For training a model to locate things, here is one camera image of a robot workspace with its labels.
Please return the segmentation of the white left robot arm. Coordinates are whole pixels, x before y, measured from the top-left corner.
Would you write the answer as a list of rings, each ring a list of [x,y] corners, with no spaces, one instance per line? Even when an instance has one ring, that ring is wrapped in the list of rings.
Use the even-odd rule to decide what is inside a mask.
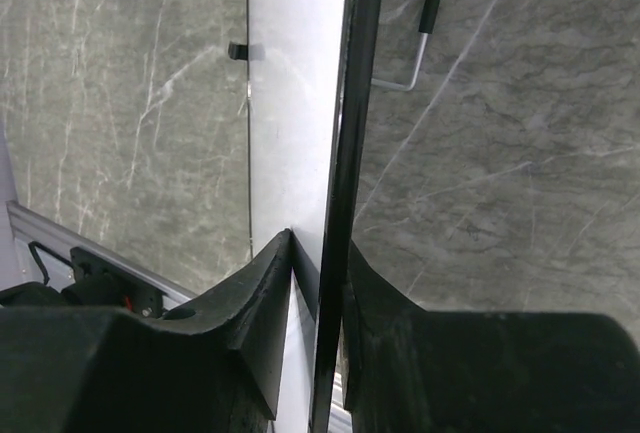
[[[55,289],[38,282],[27,282],[1,291],[2,307],[57,307],[66,306],[64,297]]]

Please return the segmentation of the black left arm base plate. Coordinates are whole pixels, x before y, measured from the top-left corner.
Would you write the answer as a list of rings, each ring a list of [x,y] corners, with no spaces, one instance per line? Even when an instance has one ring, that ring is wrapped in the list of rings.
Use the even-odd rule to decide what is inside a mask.
[[[145,318],[163,312],[162,292],[81,247],[70,250],[74,283],[61,294],[72,305],[119,306]]]

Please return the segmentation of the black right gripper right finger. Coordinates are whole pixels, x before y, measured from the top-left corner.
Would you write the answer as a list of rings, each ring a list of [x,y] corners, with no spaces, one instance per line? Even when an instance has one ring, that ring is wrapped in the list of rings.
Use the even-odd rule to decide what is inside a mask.
[[[357,248],[343,287],[357,432],[635,432],[639,351],[593,313],[427,311]]]

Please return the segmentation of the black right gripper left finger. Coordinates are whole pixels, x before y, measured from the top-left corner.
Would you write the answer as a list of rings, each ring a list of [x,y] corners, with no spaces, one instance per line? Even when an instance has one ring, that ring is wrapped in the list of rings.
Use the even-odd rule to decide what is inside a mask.
[[[210,290],[145,318],[119,306],[1,306],[5,432],[264,432],[291,287],[283,230]]]

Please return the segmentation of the white whiteboard black frame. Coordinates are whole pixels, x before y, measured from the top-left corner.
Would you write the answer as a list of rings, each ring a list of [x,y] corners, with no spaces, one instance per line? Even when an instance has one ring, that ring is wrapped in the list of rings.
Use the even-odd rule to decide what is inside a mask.
[[[290,234],[272,432],[324,429],[380,0],[247,0],[251,247]]]

